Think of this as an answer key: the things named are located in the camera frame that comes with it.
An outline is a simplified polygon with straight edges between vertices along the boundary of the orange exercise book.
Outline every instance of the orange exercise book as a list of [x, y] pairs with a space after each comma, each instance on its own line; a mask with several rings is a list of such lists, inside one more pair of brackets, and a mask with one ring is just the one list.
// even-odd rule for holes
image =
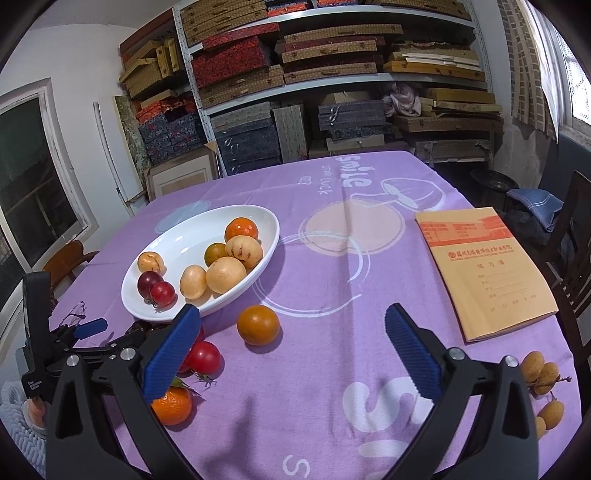
[[558, 311], [538, 268], [491, 207], [417, 213], [467, 342]]

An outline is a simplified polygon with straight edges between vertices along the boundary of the pink cloth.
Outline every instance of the pink cloth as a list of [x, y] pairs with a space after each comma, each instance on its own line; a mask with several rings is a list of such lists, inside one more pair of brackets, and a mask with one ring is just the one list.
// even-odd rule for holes
[[[103, 316], [109, 328], [80, 346], [123, 334], [134, 320], [121, 303], [121, 282], [135, 256], [184, 216], [241, 203], [271, 209], [281, 240], [259, 281], [203, 322], [225, 366], [208, 390], [195, 377], [185, 379], [205, 401], [196, 403], [190, 421], [169, 431], [205, 478], [382, 478], [430, 409], [384, 332], [384, 313], [396, 301], [444, 345], [460, 346], [473, 359], [521, 360], [539, 350], [563, 376], [576, 378], [555, 317], [464, 344], [414, 215], [470, 204], [405, 152], [301, 161], [166, 195], [105, 245], [60, 299], [51, 327], [83, 300], [87, 318]], [[280, 317], [275, 348], [248, 348], [236, 332], [239, 312], [258, 303]], [[576, 380], [557, 384], [554, 393], [566, 416], [540, 440], [540, 474], [581, 421]], [[547, 400], [532, 400], [534, 412]], [[457, 459], [475, 411], [474, 398], [442, 468]], [[128, 458], [143, 466], [121, 419], [113, 418]]]

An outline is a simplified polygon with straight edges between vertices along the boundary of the metal screw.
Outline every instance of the metal screw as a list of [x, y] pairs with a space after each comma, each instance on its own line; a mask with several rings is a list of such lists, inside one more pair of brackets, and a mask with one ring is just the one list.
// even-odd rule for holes
[[135, 357], [135, 349], [131, 347], [124, 348], [123, 350], [121, 350], [119, 356], [123, 360], [131, 360], [133, 357]]
[[466, 354], [464, 353], [464, 350], [462, 350], [461, 348], [450, 348], [448, 352], [449, 356], [452, 357], [454, 360], [464, 360], [466, 358]]
[[510, 367], [517, 367], [519, 365], [519, 362], [517, 361], [517, 359], [511, 355], [507, 355], [505, 357], [505, 363], [507, 365], [509, 365]]
[[80, 357], [78, 355], [70, 355], [68, 357], [68, 360], [66, 360], [66, 365], [68, 367], [75, 367], [76, 365], [78, 365], [79, 361], [80, 361]]

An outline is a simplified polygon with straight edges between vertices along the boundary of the purple tablecloth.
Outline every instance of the purple tablecloth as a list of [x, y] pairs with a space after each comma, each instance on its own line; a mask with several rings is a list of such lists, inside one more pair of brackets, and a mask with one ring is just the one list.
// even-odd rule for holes
[[[521, 360], [540, 350], [563, 376], [576, 378], [555, 317], [464, 344], [414, 215], [470, 204], [401, 152], [265, 168], [160, 198], [82, 272], [60, 299], [51, 327], [84, 301], [88, 318], [103, 316], [109, 328], [80, 346], [123, 334], [134, 319], [121, 303], [121, 282], [143, 247], [187, 216], [243, 203], [271, 209], [281, 239], [259, 281], [203, 322], [225, 366], [208, 390], [195, 377], [186, 379], [205, 401], [170, 434], [206, 479], [382, 478], [431, 408], [384, 333], [384, 313], [394, 302], [446, 346], [461, 346], [474, 359], [498, 362], [511, 354]], [[249, 349], [234, 327], [238, 313], [258, 303], [280, 317], [282, 340], [276, 348]], [[558, 458], [581, 421], [576, 381], [557, 384], [554, 393], [565, 403], [566, 415], [540, 441], [540, 473]], [[473, 400], [441, 467], [459, 455], [476, 411]], [[534, 412], [547, 401], [533, 400]], [[143, 466], [120, 417], [112, 415], [130, 461]]]

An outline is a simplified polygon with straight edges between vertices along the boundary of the window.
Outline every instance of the window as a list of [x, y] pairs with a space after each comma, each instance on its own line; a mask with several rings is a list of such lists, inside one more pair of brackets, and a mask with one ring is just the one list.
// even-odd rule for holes
[[21, 301], [23, 274], [41, 270], [95, 223], [57, 128], [51, 82], [0, 97], [0, 336]]
[[572, 108], [572, 117], [591, 124], [591, 83], [589, 83], [589, 79], [585, 75], [581, 65], [562, 36], [560, 36], [556, 29], [554, 29], [554, 32], [556, 33], [557, 43], [564, 58], [565, 73], [570, 93], [570, 101], [568, 95], [566, 101]]

